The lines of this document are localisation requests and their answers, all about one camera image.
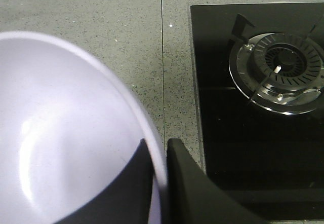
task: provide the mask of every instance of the black glass cooktop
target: black glass cooktop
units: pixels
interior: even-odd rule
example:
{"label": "black glass cooktop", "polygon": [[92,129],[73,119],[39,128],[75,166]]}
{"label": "black glass cooktop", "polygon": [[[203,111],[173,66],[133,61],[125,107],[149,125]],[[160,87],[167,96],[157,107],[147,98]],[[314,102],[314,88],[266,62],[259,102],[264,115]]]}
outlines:
{"label": "black glass cooktop", "polygon": [[268,220],[324,219],[323,13],[323,3],[191,7],[207,175]]}

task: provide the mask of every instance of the black object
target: black object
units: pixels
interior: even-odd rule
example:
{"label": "black object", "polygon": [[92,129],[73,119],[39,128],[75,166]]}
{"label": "black object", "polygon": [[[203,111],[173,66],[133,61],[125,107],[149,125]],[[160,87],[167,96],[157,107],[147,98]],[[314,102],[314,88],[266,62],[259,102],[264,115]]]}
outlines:
{"label": "black object", "polygon": [[171,223],[267,223],[216,187],[199,169],[180,139],[169,139],[167,159]]}
{"label": "black object", "polygon": [[[234,32],[242,43],[243,38],[274,32],[303,40],[310,38],[319,46],[316,50],[321,51],[323,13],[323,3],[191,7],[207,176],[242,205],[268,220],[324,219],[323,103],[316,104],[313,112],[293,116],[248,104],[229,72],[229,56],[235,43],[233,27],[240,14],[254,25]],[[271,66],[278,65],[286,56],[273,48],[274,51],[267,50]],[[317,59],[304,58],[306,46],[298,52],[292,47],[285,48],[293,49],[291,59],[302,63],[301,71],[307,69],[303,67],[307,60],[317,63]],[[291,76],[302,76],[289,63],[282,66]],[[317,74],[317,70],[307,74]],[[283,81],[278,76],[278,84],[290,86],[290,75],[283,76]]]}
{"label": "black object", "polygon": [[147,224],[153,165],[145,140],[118,177],[97,197],[57,224]]}

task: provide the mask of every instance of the speckled granite countertop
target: speckled granite countertop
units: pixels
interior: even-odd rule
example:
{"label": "speckled granite countertop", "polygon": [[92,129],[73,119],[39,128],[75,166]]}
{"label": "speckled granite countertop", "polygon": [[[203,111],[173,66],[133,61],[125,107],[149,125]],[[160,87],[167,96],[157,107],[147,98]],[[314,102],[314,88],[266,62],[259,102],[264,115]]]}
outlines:
{"label": "speckled granite countertop", "polygon": [[190,5],[324,0],[0,0],[0,30],[33,30],[91,52],[137,93],[164,139],[199,146]]}

